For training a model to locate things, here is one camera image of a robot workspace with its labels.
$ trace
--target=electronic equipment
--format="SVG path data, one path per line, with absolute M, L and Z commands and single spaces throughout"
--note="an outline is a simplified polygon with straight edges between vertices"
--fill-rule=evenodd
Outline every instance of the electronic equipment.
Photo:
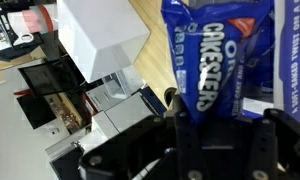
M 85 83 L 84 77 L 68 56 L 60 60 L 20 68 L 19 71 L 32 94 L 37 97 L 74 91 Z
M 57 117 L 44 97 L 33 97 L 31 94 L 17 98 L 23 112 L 33 129 L 37 129 Z

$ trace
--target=blue snack package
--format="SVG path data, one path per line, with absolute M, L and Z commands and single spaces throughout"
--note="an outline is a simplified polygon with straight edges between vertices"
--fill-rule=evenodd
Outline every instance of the blue snack package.
M 272 92 L 273 89 L 274 2 L 270 2 L 270 12 L 247 46 L 246 81 L 260 87 L 262 92 Z
M 173 71 L 193 123 L 241 114 L 246 46 L 269 7 L 269 0 L 257 0 L 193 9 L 163 0 Z

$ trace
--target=black machine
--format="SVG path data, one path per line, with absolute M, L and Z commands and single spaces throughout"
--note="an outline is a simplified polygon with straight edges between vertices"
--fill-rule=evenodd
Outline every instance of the black machine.
M 71 58 L 20 68 L 21 75 L 37 97 L 65 91 L 75 91 L 85 84 L 85 79 Z
M 34 98 L 31 94 L 17 98 L 33 129 L 37 129 L 57 117 L 44 97 Z
M 132 179 L 160 159 L 143 179 L 300 180 L 300 124 L 283 111 L 194 126 L 180 97 L 173 102 L 165 118 L 147 117 L 85 154 L 82 179 Z
M 77 162 L 83 155 L 83 149 L 76 147 L 67 154 L 50 162 L 59 179 L 80 179 Z

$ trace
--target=wooden table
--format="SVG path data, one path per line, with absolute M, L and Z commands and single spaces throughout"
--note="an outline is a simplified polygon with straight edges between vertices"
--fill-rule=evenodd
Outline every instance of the wooden table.
M 165 104 L 165 90 L 177 85 L 172 72 L 166 29 L 160 13 L 162 0 L 129 1 L 150 30 L 150 36 L 134 66 Z

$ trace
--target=white box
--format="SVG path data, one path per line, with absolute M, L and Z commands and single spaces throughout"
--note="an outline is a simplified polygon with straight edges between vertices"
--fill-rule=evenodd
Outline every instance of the white box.
M 100 133 L 103 136 L 106 136 L 108 139 L 111 139 L 119 134 L 119 131 L 114 127 L 104 111 L 101 111 L 92 117 L 91 130 L 100 131 Z
M 59 39 L 87 82 L 135 61 L 150 32 L 128 0 L 58 0 Z

